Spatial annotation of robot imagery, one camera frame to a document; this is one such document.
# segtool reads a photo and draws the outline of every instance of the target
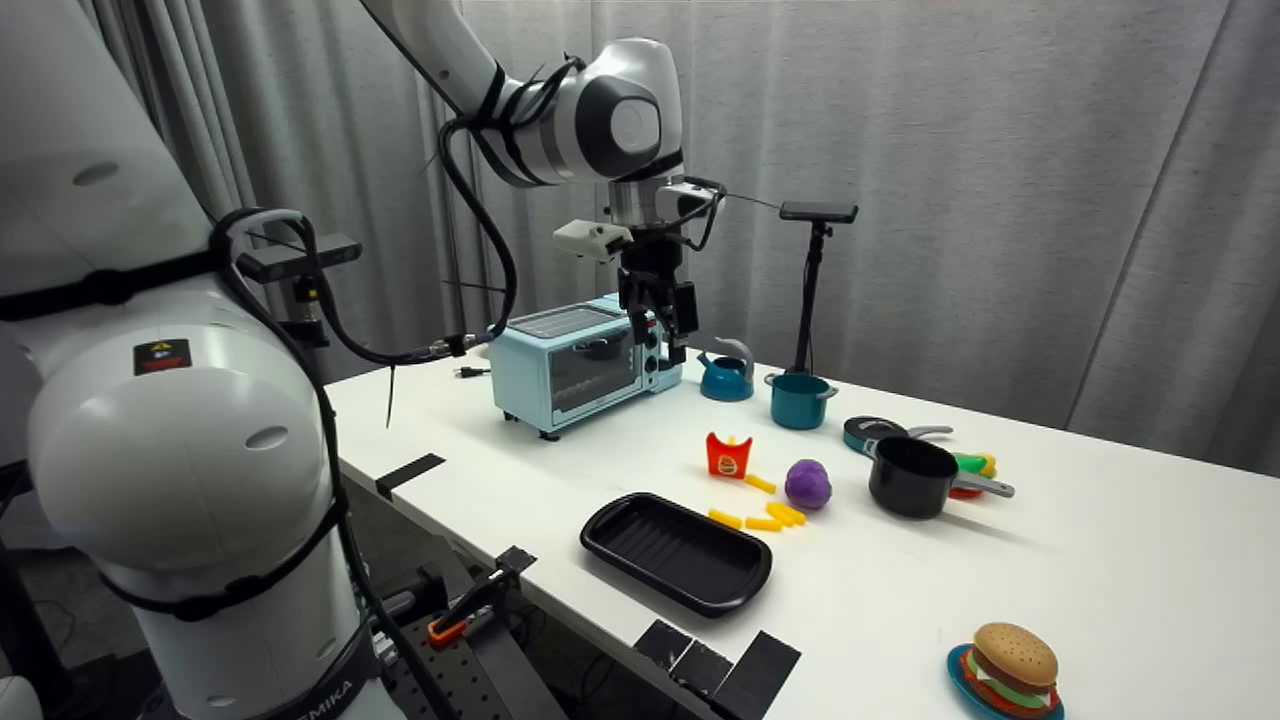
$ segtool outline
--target black tray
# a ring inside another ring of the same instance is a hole
[[[719,618],[751,600],[773,568],[769,546],[648,492],[599,509],[582,547],[644,584]]]

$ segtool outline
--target toy toaster oven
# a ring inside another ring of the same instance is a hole
[[[508,420],[559,439],[559,430],[643,392],[680,382],[662,357],[662,324],[636,343],[617,293],[512,319],[489,343],[493,401]]]

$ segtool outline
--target purple toy vegetable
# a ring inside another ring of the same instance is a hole
[[[787,500],[796,507],[819,510],[831,500],[827,469],[817,460],[800,460],[787,470]]]

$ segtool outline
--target toy kettle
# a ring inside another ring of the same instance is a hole
[[[751,357],[751,351],[739,340],[718,337],[716,342],[732,347],[740,357],[724,355],[710,360],[707,357],[707,351],[700,352],[698,361],[705,368],[700,386],[703,395],[724,402],[736,402],[751,397],[751,393],[755,392],[755,383],[753,382],[755,377],[755,360]]]

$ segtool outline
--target black tripod stand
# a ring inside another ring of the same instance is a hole
[[[795,202],[787,201],[778,210],[783,220],[809,223],[809,255],[805,258],[804,296],[800,306],[800,336],[796,338],[796,357],[787,373],[810,374],[808,350],[813,325],[813,299],[818,293],[818,266],[822,264],[822,247],[832,236],[828,223],[847,225],[858,217],[858,205],[838,202]]]

